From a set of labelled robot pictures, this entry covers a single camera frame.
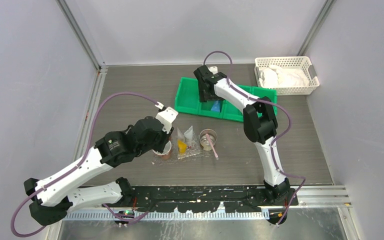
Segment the brown steel cup with handle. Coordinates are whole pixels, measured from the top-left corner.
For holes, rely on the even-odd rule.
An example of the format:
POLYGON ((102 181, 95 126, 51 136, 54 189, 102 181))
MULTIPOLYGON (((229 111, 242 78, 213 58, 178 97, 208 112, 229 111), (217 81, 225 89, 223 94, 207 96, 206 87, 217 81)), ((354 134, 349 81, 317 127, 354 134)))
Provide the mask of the brown steel cup with handle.
POLYGON ((155 150, 153 150, 152 152, 156 156, 160 157, 162 160, 166 161, 166 160, 171 158, 172 151, 173 151, 173 149, 172 149, 172 142, 169 140, 166 143, 166 145, 164 146, 164 149, 163 149, 162 152, 158 152, 158 151, 155 151, 155 150))

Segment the pink toothbrush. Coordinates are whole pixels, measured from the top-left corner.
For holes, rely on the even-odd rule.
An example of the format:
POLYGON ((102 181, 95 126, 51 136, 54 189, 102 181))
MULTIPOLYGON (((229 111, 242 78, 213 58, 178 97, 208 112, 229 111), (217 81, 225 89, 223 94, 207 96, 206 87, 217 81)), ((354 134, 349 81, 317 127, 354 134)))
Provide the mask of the pink toothbrush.
POLYGON ((215 159, 218 160, 219 159, 219 155, 217 154, 217 152, 215 150, 213 140, 211 139, 211 137, 210 137, 210 135, 208 133, 205 134, 205 137, 207 139, 207 142, 208 142, 209 146, 211 147, 211 150, 212 150, 212 152, 214 154, 215 159))

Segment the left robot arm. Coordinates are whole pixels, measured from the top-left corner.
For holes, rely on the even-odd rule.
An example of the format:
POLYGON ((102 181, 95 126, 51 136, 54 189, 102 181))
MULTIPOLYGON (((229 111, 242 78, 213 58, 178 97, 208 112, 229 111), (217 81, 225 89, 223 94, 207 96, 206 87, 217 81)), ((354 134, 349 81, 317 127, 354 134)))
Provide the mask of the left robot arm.
POLYGON ((27 179, 24 182, 26 194, 39 192, 31 198, 30 215, 40 225, 48 226, 70 212, 94 205, 118 203, 121 207, 128 207, 133 202, 134 191, 126 178, 92 187, 82 185, 150 150, 161 153, 173 130, 157 118, 147 116, 123 131, 108 132, 88 150, 85 158, 76 160, 54 175, 41 180, 27 179))

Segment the yellow toothpaste tube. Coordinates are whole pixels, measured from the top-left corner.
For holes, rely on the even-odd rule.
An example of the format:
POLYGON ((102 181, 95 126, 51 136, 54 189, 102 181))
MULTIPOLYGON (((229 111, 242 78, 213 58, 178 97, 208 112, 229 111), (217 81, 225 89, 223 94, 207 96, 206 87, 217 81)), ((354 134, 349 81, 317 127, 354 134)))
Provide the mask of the yellow toothpaste tube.
POLYGON ((178 139, 177 140, 177 147, 178 147, 178 153, 180 155, 184 155, 186 151, 188 150, 188 145, 183 139, 178 139))

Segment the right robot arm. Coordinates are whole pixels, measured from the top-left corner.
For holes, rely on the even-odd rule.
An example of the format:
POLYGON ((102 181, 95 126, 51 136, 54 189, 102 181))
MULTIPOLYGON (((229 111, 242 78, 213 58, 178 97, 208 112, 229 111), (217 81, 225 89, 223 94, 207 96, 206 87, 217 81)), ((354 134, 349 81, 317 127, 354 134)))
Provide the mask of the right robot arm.
POLYGON ((264 194, 268 203, 279 205, 294 195, 288 177, 284 174, 277 147, 272 143, 277 135, 278 121, 269 98, 257 96, 243 90, 227 75, 212 73, 206 65, 194 72, 198 81, 200 102, 225 100, 237 108, 243 116, 243 131, 254 143, 264 174, 264 194))

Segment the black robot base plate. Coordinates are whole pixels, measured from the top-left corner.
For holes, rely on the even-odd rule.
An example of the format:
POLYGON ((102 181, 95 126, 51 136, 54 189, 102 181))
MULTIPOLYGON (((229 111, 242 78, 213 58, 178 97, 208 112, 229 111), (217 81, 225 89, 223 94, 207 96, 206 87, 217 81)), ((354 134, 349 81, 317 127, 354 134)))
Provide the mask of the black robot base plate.
POLYGON ((224 207, 228 214, 257 213, 262 207, 273 207, 269 211, 269 222, 283 224, 288 214, 288 205, 297 206, 296 190, 275 196, 264 186, 258 185, 198 185, 198 186, 134 186, 110 207, 134 208, 140 212, 194 214, 214 213, 224 207))

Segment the white toothpaste tube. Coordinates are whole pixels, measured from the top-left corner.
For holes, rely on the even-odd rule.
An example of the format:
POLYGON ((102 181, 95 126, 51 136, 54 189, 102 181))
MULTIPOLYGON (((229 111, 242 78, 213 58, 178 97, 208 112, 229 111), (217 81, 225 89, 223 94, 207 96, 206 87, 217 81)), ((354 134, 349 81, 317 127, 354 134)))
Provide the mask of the white toothpaste tube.
POLYGON ((179 128, 177 128, 177 139, 183 143, 186 142, 185 135, 179 128))
POLYGON ((191 146, 194 140, 194 127, 191 125, 183 134, 187 146, 191 146))

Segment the clear oval acrylic tray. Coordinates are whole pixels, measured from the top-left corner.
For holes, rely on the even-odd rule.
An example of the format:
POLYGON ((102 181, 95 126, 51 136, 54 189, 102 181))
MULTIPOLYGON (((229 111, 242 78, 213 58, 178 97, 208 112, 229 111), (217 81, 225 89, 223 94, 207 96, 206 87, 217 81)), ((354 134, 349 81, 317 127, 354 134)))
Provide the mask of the clear oval acrylic tray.
POLYGON ((151 164, 153 166, 157 165, 172 165, 180 164, 185 162, 197 161, 197 160, 216 160, 214 153, 210 151, 205 151, 201 146, 201 143, 194 133, 192 135, 192 141, 187 145, 187 148, 184 153, 179 152, 178 138, 176 136, 171 137, 170 141, 171 149, 167 154, 162 155, 158 152, 152 153, 151 164))

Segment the clear acrylic toothbrush holder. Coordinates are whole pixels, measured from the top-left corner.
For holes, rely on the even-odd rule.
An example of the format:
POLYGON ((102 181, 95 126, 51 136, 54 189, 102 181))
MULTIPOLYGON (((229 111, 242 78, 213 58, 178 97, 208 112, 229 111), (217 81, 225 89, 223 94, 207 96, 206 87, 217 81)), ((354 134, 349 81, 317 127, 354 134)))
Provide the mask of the clear acrylic toothbrush holder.
POLYGON ((176 160, 183 161, 183 160, 190 160, 195 158, 197 155, 201 153, 201 145, 198 141, 198 138, 195 133, 193 133, 193 142, 192 145, 188 146, 188 150, 186 151, 185 154, 180 155, 178 151, 178 144, 177 144, 177 134, 173 137, 172 139, 172 144, 173 144, 173 157, 176 160))

